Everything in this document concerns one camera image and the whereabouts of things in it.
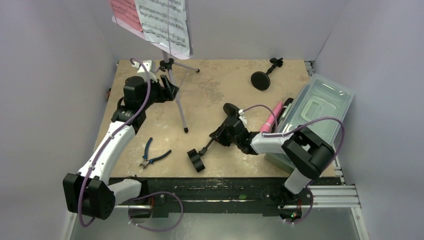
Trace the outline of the lilac music stand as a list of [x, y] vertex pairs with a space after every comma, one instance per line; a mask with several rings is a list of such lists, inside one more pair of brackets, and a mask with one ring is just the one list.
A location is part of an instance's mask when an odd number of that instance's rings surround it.
[[174, 65], [200, 72], [199, 68], [176, 61], [193, 55], [187, 1], [110, 0], [108, 3], [114, 23], [161, 49], [163, 59], [157, 67], [151, 67], [155, 74], [162, 71], [175, 84]]

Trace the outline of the pink toy microphone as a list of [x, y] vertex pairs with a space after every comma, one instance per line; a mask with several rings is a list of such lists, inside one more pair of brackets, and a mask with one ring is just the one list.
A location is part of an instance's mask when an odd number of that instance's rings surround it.
[[279, 101], [273, 108], [272, 113], [268, 116], [265, 123], [260, 127], [259, 131], [264, 133], [272, 133], [278, 126], [278, 122], [284, 111], [284, 103]]

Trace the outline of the white sheet music page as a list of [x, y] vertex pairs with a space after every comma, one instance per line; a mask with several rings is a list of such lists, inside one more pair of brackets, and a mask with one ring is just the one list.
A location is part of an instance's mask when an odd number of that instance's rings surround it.
[[135, 6], [146, 41], [173, 56], [191, 57], [185, 0], [136, 0]]

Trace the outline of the pink sheet music page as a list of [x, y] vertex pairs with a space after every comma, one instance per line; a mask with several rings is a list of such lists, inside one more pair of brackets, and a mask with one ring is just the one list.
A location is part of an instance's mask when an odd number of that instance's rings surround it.
[[143, 31], [134, 0], [110, 0], [109, 4], [117, 19], [136, 31]]

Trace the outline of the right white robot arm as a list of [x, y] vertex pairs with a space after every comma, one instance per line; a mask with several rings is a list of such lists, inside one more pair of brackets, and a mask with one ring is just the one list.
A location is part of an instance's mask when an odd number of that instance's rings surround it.
[[209, 136], [222, 146], [235, 145], [246, 155], [285, 154], [295, 168], [284, 183], [280, 196], [288, 204], [300, 198], [301, 191], [321, 176], [337, 151], [309, 126], [331, 117], [321, 117], [287, 133], [249, 131], [236, 116], [228, 116]]

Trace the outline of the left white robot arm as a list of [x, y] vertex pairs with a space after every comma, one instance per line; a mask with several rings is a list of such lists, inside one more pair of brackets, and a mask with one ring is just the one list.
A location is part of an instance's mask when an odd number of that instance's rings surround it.
[[178, 91], [166, 75], [160, 79], [132, 76], [125, 80], [123, 97], [117, 102], [103, 140], [77, 173], [67, 173], [63, 178], [69, 212], [105, 220], [115, 206], [128, 200], [138, 205], [148, 201], [149, 191], [140, 181], [126, 179], [109, 184], [109, 180], [124, 149], [146, 120], [146, 110], [152, 104], [173, 101]]

